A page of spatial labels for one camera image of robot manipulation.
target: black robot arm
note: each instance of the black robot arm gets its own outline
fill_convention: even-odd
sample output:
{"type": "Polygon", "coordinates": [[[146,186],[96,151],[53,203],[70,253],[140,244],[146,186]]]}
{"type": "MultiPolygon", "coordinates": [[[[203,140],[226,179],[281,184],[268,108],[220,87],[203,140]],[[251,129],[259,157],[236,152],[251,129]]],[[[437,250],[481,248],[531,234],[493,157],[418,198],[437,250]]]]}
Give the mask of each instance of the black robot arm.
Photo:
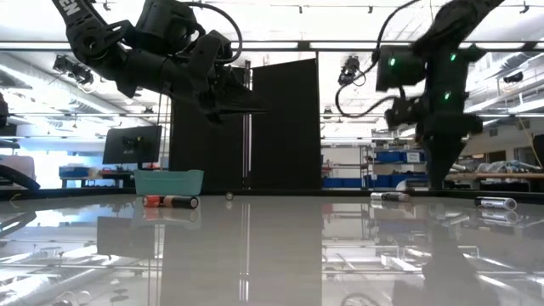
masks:
{"type": "Polygon", "coordinates": [[[66,23],[66,36],[78,60],[132,98],[137,88],[198,103],[213,122],[220,115],[262,110],[230,66],[240,56],[241,32],[223,11],[202,3],[146,0],[138,24],[108,25],[88,0],[53,0],[66,23]],[[227,18],[239,37],[233,56],[230,40],[205,30],[191,7],[213,9],[227,18]],[[198,32],[198,38],[191,36],[198,32]]]}

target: black curtain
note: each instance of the black curtain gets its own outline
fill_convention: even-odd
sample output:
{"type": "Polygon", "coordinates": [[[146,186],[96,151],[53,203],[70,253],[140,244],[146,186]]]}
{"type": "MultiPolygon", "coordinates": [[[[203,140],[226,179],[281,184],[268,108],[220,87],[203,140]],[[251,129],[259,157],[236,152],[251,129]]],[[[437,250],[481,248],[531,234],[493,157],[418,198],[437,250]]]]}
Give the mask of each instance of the black curtain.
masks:
{"type": "MultiPolygon", "coordinates": [[[[243,69],[235,71],[240,80],[243,69]]],[[[212,125],[198,106],[174,101],[170,130],[169,170],[204,171],[203,190],[242,187],[242,117],[212,125]]]]}
{"type": "Polygon", "coordinates": [[[269,106],[252,117],[252,188],[320,189],[316,59],[255,68],[252,89],[269,106]]]}

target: computer monitor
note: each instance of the computer monitor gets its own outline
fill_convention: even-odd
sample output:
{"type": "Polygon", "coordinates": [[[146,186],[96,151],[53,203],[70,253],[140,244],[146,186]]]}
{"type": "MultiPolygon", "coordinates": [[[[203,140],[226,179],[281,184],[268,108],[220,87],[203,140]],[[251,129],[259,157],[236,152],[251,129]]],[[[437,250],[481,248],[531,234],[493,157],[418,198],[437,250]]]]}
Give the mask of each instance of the computer monitor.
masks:
{"type": "Polygon", "coordinates": [[[161,135],[161,126],[112,128],[105,140],[102,163],[137,163],[141,169],[144,162],[158,162],[161,135]]]}

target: teal basket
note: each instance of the teal basket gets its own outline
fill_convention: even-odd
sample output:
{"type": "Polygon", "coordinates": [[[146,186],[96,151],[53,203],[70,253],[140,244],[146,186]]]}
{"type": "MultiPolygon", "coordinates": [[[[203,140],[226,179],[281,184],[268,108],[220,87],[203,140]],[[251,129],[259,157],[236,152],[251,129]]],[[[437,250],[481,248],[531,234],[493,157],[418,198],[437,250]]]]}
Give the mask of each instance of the teal basket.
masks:
{"type": "Polygon", "coordinates": [[[204,172],[134,171],[138,196],[198,196],[202,189],[204,172]]]}

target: ceiling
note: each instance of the ceiling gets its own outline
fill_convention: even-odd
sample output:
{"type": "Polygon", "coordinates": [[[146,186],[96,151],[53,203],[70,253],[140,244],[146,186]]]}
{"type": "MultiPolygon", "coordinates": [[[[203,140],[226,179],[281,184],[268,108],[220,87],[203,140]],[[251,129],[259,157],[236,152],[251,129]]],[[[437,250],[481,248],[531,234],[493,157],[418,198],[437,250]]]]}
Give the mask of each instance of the ceiling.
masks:
{"type": "MultiPolygon", "coordinates": [[[[98,0],[96,9],[108,22],[118,20],[131,20],[133,24],[137,21],[144,0],[116,0],[109,1],[110,11],[105,11],[105,1],[98,0]]],[[[445,0],[422,0],[403,11],[400,11],[389,23],[384,35],[384,40],[413,41],[421,36],[430,26],[432,19],[439,6],[445,0]]],[[[218,0],[206,1],[214,4],[230,14],[239,24],[245,40],[271,41],[271,40],[370,40],[377,38],[377,33],[387,16],[398,6],[405,3],[405,0],[281,0],[281,1],[257,1],[257,0],[218,0]]],[[[526,1],[530,9],[521,14],[523,1],[506,0],[504,4],[492,12],[484,22],[468,38],[471,41],[524,41],[541,40],[544,37],[544,28],[541,27],[544,21],[544,5],[539,1],[526,1]]],[[[195,14],[201,24],[208,29],[216,29],[230,39],[235,40],[235,33],[232,27],[216,13],[196,9],[195,14]]],[[[65,25],[60,18],[54,5],[46,0],[25,0],[24,3],[17,0],[0,0],[0,42],[65,42],[65,25]]],[[[127,99],[123,94],[116,91],[113,82],[101,82],[98,80],[90,88],[76,90],[76,84],[66,76],[59,76],[52,69],[54,60],[59,53],[54,52],[9,52],[7,57],[0,57],[0,68],[7,65],[6,61],[11,59],[25,63],[25,69],[20,73],[39,76],[43,82],[51,82],[46,87],[69,89],[67,95],[71,100],[89,99],[94,104],[85,102],[76,103],[79,113],[84,112],[131,112],[141,113],[145,107],[153,107],[155,111],[167,112],[167,103],[162,104],[159,110],[159,94],[147,90],[139,92],[140,96],[134,99],[127,99]],[[80,105],[93,105],[91,108],[82,108],[80,105]]],[[[350,56],[359,57],[363,67],[368,60],[369,53],[344,53],[330,52],[319,54],[319,79],[320,79],[320,105],[324,110],[334,104],[334,94],[338,89],[338,73],[344,61],[350,56]]],[[[243,65],[245,60],[250,60],[252,66],[273,65],[294,60],[306,60],[315,57],[315,53],[298,52],[246,52],[235,65],[243,65]]],[[[469,79],[471,89],[471,100],[467,106],[480,104],[488,99],[504,94],[507,90],[515,88],[506,87],[506,84],[499,86],[497,91],[497,77],[488,77],[490,70],[496,70],[504,61],[496,54],[488,54],[477,65],[472,68],[473,73],[469,79]]],[[[515,85],[516,88],[529,85],[531,82],[540,80],[539,60],[532,63],[524,62],[516,67],[518,70],[531,70],[534,77],[527,78],[523,84],[515,85]]],[[[366,76],[366,84],[363,87],[346,88],[341,97],[341,104],[347,112],[362,112],[372,105],[377,99],[391,93],[376,93],[375,72],[366,76]]],[[[407,93],[418,94],[422,91],[422,84],[414,88],[407,88],[407,93]]],[[[51,106],[49,102],[41,104],[43,108],[51,106]]],[[[493,109],[496,106],[490,104],[485,109],[493,109]]],[[[373,111],[382,114],[388,107],[382,107],[373,111]]],[[[27,108],[19,112],[37,112],[37,108],[27,108]]],[[[116,126],[130,126],[150,124],[156,118],[145,119],[99,119],[92,124],[102,124],[105,129],[116,126]]],[[[351,122],[343,120],[337,123],[337,119],[326,122],[322,134],[326,137],[352,137],[371,136],[370,131],[385,128],[385,121],[378,118],[368,118],[351,122]]]]}

